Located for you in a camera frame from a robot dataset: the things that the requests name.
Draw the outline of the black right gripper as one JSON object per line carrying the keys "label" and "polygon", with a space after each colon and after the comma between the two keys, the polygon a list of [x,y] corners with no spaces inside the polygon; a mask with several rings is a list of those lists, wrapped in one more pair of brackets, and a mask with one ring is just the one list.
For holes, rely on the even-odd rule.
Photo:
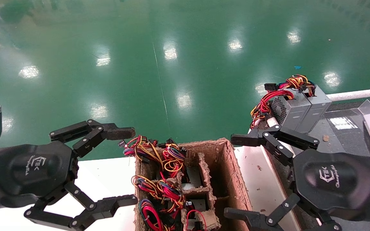
{"label": "black right gripper", "polygon": [[[370,222],[370,157],[348,153],[321,153],[320,141],[289,128],[275,125],[266,130],[253,129],[248,134],[232,134],[232,145],[263,146],[284,166],[293,165],[295,192],[315,212],[350,221]],[[304,152],[294,157],[286,143]],[[224,209],[228,219],[244,221],[250,231],[283,231],[279,222],[304,202],[292,193],[273,212]],[[327,213],[317,214],[321,225],[307,231],[341,231],[342,227]]]}

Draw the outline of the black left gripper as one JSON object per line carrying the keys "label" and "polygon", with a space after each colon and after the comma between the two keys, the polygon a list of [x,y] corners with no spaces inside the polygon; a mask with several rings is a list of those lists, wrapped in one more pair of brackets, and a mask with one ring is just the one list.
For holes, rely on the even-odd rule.
{"label": "black left gripper", "polygon": [[[94,202],[74,184],[77,157],[83,158],[104,140],[130,139],[135,134],[133,127],[89,119],[50,132],[49,144],[0,148],[0,206],[35,204],[26,210],[25,218],[66,231],[85,231],[98,220],[114,217],[120,207],[137,204],[137,197],[113,196]],[[77,139],[73,150],[65,145]],[[44,210],[67,193],[84,206],[79,215],[72,218]]]}

